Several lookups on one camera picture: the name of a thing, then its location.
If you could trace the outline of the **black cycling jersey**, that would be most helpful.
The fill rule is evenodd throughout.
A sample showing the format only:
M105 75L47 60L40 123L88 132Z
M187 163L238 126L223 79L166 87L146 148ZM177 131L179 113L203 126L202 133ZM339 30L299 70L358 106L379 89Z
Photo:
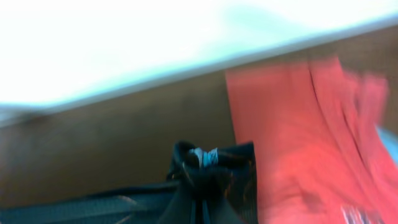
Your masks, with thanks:
M254 145L208 152L174 145L167 180L74 200L1 210L1 223L257 223Z

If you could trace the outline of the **red printed t-shirt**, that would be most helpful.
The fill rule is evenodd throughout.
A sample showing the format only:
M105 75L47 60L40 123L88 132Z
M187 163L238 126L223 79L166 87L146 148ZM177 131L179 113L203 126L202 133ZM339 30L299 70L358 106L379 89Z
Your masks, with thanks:
M377 126L384 78L337 58L226 72L238 143L254 143L260 223L396 223L397 166Z

